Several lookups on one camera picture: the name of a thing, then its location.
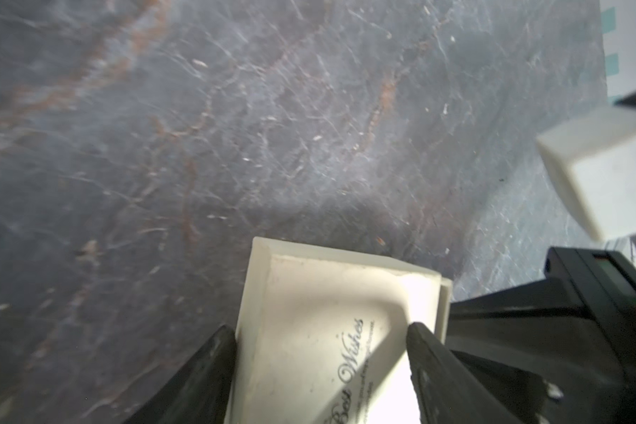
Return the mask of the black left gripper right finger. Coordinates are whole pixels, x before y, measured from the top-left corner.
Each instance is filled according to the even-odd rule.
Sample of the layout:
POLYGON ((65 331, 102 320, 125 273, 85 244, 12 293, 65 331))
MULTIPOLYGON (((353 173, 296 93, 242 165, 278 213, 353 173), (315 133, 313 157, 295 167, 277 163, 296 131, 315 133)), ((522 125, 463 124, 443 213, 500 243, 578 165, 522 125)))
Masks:
POLYGON ((422 423, 518 423, 424 323, 406 332, 422 423))

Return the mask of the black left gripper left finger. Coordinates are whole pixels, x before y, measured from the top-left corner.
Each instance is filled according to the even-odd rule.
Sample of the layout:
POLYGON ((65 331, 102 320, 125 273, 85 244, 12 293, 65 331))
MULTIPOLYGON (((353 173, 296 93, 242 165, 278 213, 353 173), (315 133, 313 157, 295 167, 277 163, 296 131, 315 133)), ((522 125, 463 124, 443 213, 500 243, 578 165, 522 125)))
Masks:
POLYGON ((125 423, 223 423, 236 358, 235 332, 222 326, 125 423))

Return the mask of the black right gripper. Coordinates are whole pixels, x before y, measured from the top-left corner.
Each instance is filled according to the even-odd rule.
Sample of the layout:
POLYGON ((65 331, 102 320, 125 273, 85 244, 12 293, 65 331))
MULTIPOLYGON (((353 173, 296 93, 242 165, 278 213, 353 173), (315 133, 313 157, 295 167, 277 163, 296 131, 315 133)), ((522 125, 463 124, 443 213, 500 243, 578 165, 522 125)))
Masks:
POLYGON ((452 303, 447 347, 523 423, 636 423, 636 268, 551 247, 544 275, 452 303))

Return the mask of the small cream printed gift box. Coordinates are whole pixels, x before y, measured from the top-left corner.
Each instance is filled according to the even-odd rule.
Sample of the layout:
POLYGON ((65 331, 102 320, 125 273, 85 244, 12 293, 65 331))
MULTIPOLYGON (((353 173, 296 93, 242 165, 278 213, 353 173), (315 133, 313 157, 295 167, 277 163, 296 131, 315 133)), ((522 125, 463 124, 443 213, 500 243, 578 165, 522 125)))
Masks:
POLYGON ((452 281, 386 256, 253 240, 229 423, 417 423, 406 332, 447 332, 452 281))

